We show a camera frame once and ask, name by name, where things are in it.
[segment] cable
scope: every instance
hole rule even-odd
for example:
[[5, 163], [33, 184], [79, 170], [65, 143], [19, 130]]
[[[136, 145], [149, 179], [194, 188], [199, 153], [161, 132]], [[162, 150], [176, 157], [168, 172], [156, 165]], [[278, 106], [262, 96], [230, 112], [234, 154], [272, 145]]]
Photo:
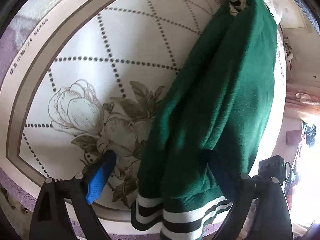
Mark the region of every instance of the cable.
[[286, 168], [287, 164], [290, 167], [290, 171], [289, 171], [289, 176], [288, 177], [287, 177], [287, 174], [285, 175], [285, 177], [286, 177], [286, 181], [285, 181], [285, 184], [284, 184], [284, 195], [285, 195], [285, 197], [287, 197], [287, 195], [289, 194], [289, 190], [290, 190], [290, 187], [291, 187], [291, 178], [292, 178], [291, 164], [289, 162], [286, 162], [284, 164], [284, 168]]

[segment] dotted diamond pattern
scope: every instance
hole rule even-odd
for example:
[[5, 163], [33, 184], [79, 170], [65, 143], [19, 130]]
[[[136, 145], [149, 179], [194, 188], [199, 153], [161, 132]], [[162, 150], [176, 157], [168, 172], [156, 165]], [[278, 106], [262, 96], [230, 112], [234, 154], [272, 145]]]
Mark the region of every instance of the dotted diamond pattern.
[[164, 96], [220, 5], [221, 0], [116, 0], [102, 10], [70, 39], [42, 80], [26, 120], [21, 158], [56, 180], [81, 172], [79, 159], [94, 156], [71, 144], [73, 135], [53, 129], [50, 99], [80, 79], [94, 86], [101, 104], [111, 97], [135, 100], [130, 81], [152, 91], [164, 86]]

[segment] wall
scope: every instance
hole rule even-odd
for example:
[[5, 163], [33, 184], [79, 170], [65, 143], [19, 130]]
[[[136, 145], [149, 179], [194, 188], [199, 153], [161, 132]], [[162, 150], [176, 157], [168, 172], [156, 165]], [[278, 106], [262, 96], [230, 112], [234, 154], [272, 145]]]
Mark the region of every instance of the wall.
[[305, 16], [307, 27], [283, 29], [289, 39], [293, 60], [290, 83], [320, 87], [320, 36]]
[[284, 158], [285, 162], [292, 164], [297, 147], [292, 145], [286, 145], [285, 133], [291, 130], [298, 130], [302, 126], [302, 120], [283, 117], [280, 133], [276, 142], [276, 147], [273, 150], [272, 156], [280, 155]]

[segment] green leaf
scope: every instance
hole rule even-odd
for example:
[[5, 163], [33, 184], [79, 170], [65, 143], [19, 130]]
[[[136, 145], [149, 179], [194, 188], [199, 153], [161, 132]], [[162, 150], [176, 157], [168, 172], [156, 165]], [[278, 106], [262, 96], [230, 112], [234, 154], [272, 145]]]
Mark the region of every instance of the green leaf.
[[161, 105], [161, 103], [162, 103], [162, 100], [156, 102], [156, 104], [155, 104], [155, 113], [157, 112], [157, 110], [158, 110], [159, 106]]
[[131, 117], [133, 120], [138, 120], [142, 118], [146, 118], [147, 113], [143, 111], [139, 104], [127, 99], [127, 98], [111, 98], [116, 103], [118, 103], [127, 116]]
[[160, 94], [162, 93], [162, 90], [164, 89], [164, 86], [160, 86], [157, 91], [155, 92], [155, 98], [156, 98], [156, 101], [158, 100]]
[[134, 192], [137, 188], [138, 187], [136, 185], [136, 179], [129, 176], [125, 177], [122, 188], [124, 196], [127, 196], [130, 193]]
[[116, 186], [116, 188], [115, 188], [115, 190], [113, 192], [113, 195], [112, 195], [112, 202], [116, 202], [119, 199], [123, 198], [122, 188], [123, 188], [123, 183], [121, 183], [118, 186]]
[[115, 107], [115, 103], [104, 103], [103, 108], [106, 109], [109, 113], [112, 112], [113, 108]]
[[89, 135], [82, 135], [72, 140], [71, 143], [77, 145], [84, 151], [95, 155], [100, 156], [97, 149], [97, 141], [98, 139]]
[[149, 101], [153, 97], [152, 93], [150, 93], [149, 89], [142, 83], [137, 81], [130, 81], [130, 85], [132, 87], [133, 93], [139, 102], [142, 109], [148, 109]]
[[137, 159], [141, 160], [142, 158], [142, 153], [143, 153], [143, 150], [145, 148], [147, 144], [147, 141], [141, 141], [141, 143], [138, 141], [138, 139], [136, 140], [135, 142], [135, 150], [134, 152], [132, 153], [132, 155], [134, 157], [136, 157]]

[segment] sunlight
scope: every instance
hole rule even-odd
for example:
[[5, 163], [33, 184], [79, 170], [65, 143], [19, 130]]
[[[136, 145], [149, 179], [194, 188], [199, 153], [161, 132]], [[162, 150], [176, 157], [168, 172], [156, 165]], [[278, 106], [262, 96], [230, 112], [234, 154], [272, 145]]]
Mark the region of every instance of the sunlight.
[[320, 210], [318, 196], [320, 193], [320, 136], [315, 136], [312, 148], [305, 147], [299, 159], [300, 182], [294, 186], [292, 195], [292, 209], [290, 212], [292, 223], [310, 226]]

